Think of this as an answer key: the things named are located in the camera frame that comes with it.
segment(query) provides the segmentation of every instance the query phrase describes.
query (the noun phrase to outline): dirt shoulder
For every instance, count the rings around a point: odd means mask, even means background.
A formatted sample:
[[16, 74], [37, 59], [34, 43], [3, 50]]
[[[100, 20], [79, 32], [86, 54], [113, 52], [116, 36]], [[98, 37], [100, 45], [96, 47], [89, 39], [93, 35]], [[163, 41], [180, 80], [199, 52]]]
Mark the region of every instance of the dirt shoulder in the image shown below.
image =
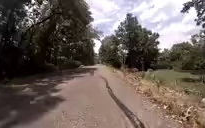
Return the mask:
[[148, 97], [152, 103], [157, 105], [157, 108], [163, 109], [167, 114], [167, 118], [178, 121], [185, 128], [205, 128], [204, 102], [183, 92], [144, 80], [133, 73], [123, 73], [113, 68], [111, 70], [127, 81], [138, 94]]

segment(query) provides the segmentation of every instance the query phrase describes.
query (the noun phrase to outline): grass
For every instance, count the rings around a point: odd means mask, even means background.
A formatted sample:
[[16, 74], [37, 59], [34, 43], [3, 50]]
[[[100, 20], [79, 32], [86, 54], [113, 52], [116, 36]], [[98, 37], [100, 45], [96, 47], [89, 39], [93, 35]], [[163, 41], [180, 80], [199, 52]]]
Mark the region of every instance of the grass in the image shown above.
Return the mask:
[[178, 72], [174, 70], [157, 70], [147, 72], [145, 79], [158, 80], [160, 86], [167, 86], [178, 91], [189, 92], [205, 97], [205, 83], [200, 81], [199, 75], [190, 72]]

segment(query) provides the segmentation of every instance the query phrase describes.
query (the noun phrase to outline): white cloud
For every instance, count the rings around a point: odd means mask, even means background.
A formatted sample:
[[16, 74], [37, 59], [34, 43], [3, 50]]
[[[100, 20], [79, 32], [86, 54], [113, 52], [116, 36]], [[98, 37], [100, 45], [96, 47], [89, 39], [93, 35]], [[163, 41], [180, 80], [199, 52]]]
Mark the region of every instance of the white cloud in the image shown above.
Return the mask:
[[94, 40], [94, 43], [95, 43], [94, 51], [98, 53], [101, 46], [101, 42], [99, 40]]
[[106, 23], [106, 22], [111, 22], [111, 21], [112, 21], [112, 19], [110, 19], [110, 18], [98, 19], [98, 20], [95, 20], [93, 24], [98, 25], [98, 24], [101, 24], [101, 23]]
[[152, 22], [162, 22], [166, 21], [168, 19], [168, 16], [165, 13], [160, 13], [159, 15], [155, 16], [155, 18], [152, 20]]
[[117, 29], [128, 12], [137, 16], [144, 27], [160, 34], [160, 48], [170, 48], [174, 43], [188, 40], [192, 34], [199, 31], [194, 22], [195, 11], [186, 15], [180, 13], [186, 0], [86, 1], [95, 19], [93, 25], [101, 29], [104, 35]]
[[142, 12], [143, 10], [149, 8], [149, 4], [145, 1], [143, 1], [142, 3], [139, 4], [139, 6], [133, 8], [131, 10], [132, 13], [137, 13], [137, 12]]

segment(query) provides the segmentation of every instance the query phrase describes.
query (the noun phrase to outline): treeline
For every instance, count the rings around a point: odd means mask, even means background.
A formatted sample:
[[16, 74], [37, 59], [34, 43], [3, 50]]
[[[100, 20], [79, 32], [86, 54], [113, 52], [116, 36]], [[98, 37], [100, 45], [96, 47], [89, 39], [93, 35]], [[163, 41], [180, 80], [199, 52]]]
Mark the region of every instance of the treeline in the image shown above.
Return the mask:
[[178, 70], [205, 71], [205, 1], [189, 1], [184, 4], [182, 12], [187, 13], [190, 8], [197, 11], [195, 21], [203, 29], [199, 34], [193, 35], [190, 41], [175, 44], [170, 50], [165, 49], [160, 54], [159, 63]]
[[84, 0], [0, 0], [0, 79], [93, 64], [92, 21]]
[[159, 55], [158, 38], [158, 33], [143, 28], [137, 18], [129, 13], [115, 34], [102, 40], [100, 60], [116, 68], [152, 68]]
[[143, 28], [136, 17], [127, 14], [115, 34], [102, 40], [100, 60], [118, 68], [127, 66], [140, 70], [174, 68], [205, 71], [205, 1], [189, 1], [184, 4], [181, 12], [187, 13], [191, 8], [195, 8], [195, 21], [203, 29], [199, 34], [193, 35], [190, 41], [159, 52], [159, 34]]

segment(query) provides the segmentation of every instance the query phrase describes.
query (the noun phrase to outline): road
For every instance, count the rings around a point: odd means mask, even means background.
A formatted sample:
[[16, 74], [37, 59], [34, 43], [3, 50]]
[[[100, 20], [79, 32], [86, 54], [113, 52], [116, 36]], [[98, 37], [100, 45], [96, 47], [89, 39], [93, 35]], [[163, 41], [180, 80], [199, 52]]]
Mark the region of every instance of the road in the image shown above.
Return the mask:
[[0, 94], [0, 128], [180, 127], [102, 65], [20, 85]]

